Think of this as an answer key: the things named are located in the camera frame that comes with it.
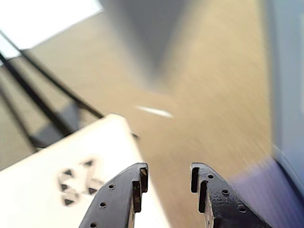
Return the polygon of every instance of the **black metal frame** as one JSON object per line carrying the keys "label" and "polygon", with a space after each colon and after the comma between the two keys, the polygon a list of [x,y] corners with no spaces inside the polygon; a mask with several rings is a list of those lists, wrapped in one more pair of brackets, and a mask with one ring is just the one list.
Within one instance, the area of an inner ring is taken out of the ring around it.
{"label": "black metal frame", "polygon": [[[86,109],[92,115],[97,118],[103,118],[104,115],[99,111],[91,107],[85,101],[80,99],[76,94],[74,94],[63,82],[61,82],[58,78],[56,78],[41,62],[35,59],[28,51],[20,50],[1,30],[0,35],[2,35],[20,54],[21,56],[32,65],[44,78],[54,84],[59,90],[61,90],[64,94],[69,96],[77,105],[78,108]],[[19,86],[25,91],[25,93],[30,97],[30,99],[37,105],[37,107],[42,111],[42,113],[51,121],[51,123],[58,129],[58,132],[65,137],[70,135],[75,131],[72,129],[60,116],[58,113],[53,111],[51,106],[47,103],[46,99],[44,99],[39,92],[26,80],[26,77],[20,73],[17,68],[8,61],[1,53],[0,53],[0,61],[3,62],[5,68],[8,70],[11,77],[19,84]],[[18,114],[16,108],[13,103],[10,101],[9,96],[5,92],[4,88],[0,87],[0,96],[5,102],[6,106],[10,110],[12,116],[14,117],[17,124],[20,126],[23,134],[30,142],[31,146],[34,148],[34,151],[38,151],[35,145],[41,144],[37,143],[34,137],[31,137],[29,131],[24,124],[24,121]]]}

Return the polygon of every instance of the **wooden floor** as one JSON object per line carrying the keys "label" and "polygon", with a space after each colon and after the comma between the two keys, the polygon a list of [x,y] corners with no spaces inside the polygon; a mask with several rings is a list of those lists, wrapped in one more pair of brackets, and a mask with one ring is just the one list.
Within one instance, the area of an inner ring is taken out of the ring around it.
{"label": "wooden floor", "polygon": [[[168,55],[162,86],[138,83],[128,54],[103,13],[34,48],[57,76],[101,112],[125,116],[174,228],[203,227],[190,192],[190,163],[203,162],[228,179],[271,153],[267,48],[257,0],[213,0],[189,7]],[[22,65],[22,60],[13,61]],[[7,77],[0,69],[2,80]],[[56,91],[35,81],[56,108]],[[5,79],[32,130],[43,118]],[[165,118],[136,107],[166,110]],[[30,154],[3,105],[0,167]]]}

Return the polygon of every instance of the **screw hole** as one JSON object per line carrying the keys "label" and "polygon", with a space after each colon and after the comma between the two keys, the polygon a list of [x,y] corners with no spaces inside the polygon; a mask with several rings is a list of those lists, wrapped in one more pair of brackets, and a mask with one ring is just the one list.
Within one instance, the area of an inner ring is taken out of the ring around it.
{"label": "screw hole", "polygon": [[90,224],[90,227],[91,227],[91,228],[97,227],[97,224],[96,224],[95,222],[92,222],[92,223]]}
{"label": "screw hole", "polygon": [[227,189],[223,189],[223,190],[222,190],[222,194],[223,194],[223,195],[229,195],[229,191],[228,191]]}
{"label": "screw hole", "polygon": [[106,206],[106,202],[101,202],[100,206],[104,208]]}
{"label": "screw hole", "polygon": [[244,208],[244,207],[241,207],[241,208],[239,208],[238,210],[239,210],[239,212],[241,212],[241,213],[245,213],[245,212],[246,212],[246,208]]}

